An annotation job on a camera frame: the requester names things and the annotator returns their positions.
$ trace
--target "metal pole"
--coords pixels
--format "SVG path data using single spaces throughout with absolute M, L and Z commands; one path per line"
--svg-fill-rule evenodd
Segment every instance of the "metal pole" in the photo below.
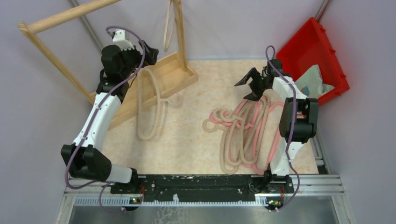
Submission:
M 315 16 L 315 19 L 317 22 L 320 22 L 322 20 L 323 15 L 325 14 L 328 6 L 330 5 L 330 3 L 332 3 L 333 0 L 324 0 L 322 5 L 320 6 L 318 13 Z
M 68 3 L 70 4 L 71 7 L 77 7 L 79 6 L 79 2 L 77 0 L 67 0 Z M 81 16 L 78 18 L 81 22 L 81 24 L 83 25 L 85 31 L 87 32 L 87 34 L 89 35 L 89 37 L 91 38 L 91 40 L 93 41 L 93 43 L 95 44 L 96 49 L 99 51 L 99 53 L 101 54 L 102 49 L 104 48 L 104 45 L 102 43 L 102 41 L 100 41 L 100 39 L 98 38 L 98 35 L 96 35 L 95 30 L 92 28 L 90 22 L 88 21 L 87 17 L 85 15 Z

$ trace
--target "gray floor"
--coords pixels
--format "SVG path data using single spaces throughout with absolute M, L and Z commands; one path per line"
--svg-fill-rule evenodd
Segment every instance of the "gray floor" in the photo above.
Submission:
M 119 208 L 110 207 L 110 211 Z M 122 215 L 107 214 L 100 207 L 74 207 L 70 224 L 333 224 L 330 197 L 296 197 L 279 214 L 259 207 L 142 207 Z

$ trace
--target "wooden rack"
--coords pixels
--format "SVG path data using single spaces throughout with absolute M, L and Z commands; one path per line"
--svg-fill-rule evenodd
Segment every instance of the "wooden rack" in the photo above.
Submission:
M 36 34 L 58 26 L 62 23 L 76 19 L 100 8 L 106 7 L 120 0 L 93 0 L 86 4 L 71 8 L 64 12 L 42 19 L 27 25 L 19 22 L 19 30 L 42 52 L 42 54 L 83 94 L 91 104 L 95 101 L 95 92 L 90 93 L 70 72 L 69 69 L 59 60 L 59 58 L 47 47 Z M 198 81 L 198 76 L 192 70 L 186 60 L 183 14 L 181 0 L 172 0 L 175 14 L 176 33 L 178 52 L 174 52 L 150 66 L 160 86 L 161 97 L 169 97 L 192 83 Z M 143 88 L 143 107 L 150 107 L 156 104 L 156 92 L 148 76 L 142 79 Z M 109 130 L 137 114 L 137 82 L 128 90 L 124 102 L 115 114 Z

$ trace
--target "red plastic container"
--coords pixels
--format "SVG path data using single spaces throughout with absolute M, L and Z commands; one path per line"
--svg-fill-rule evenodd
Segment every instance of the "red plastic container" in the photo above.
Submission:
M 330 45 L 323 26 L 310 18 L 276 55 L 282 60 L 283 71 L 293 80 L 300 78 L 311 66 L 318 64 L 323 82 L 334 89 L 321 96 L 319 105 L 349 90 L 349 85 Z

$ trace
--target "wooden dowel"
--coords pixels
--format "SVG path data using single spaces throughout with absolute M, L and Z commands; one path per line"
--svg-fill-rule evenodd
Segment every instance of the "wooden dowel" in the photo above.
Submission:
M 19 30 L 41 51 L 41 53 L 91 102 L 94 103 L 94 97 L 88 90 L 73 76 L 59 58 L 49 49 L 40 38 L 31 33 L 24 22 L 18 23 Z
M 187 71 L 187 59 L 185 55 L 183 13 L 181 0 L 173 0 L 173 12 L 175 14 L 177 44 L 179 46 L 179 61 L 183 71 Z
M 93 12 L 105 6 L 111 5 L 120 0 L 93 0 L 86 4 L 71 8 L 64 12 L 42 19 L 28 25 L 28 29 L 32 34 L 37 34 L 59 24 L 76 19 L 82 15 Z

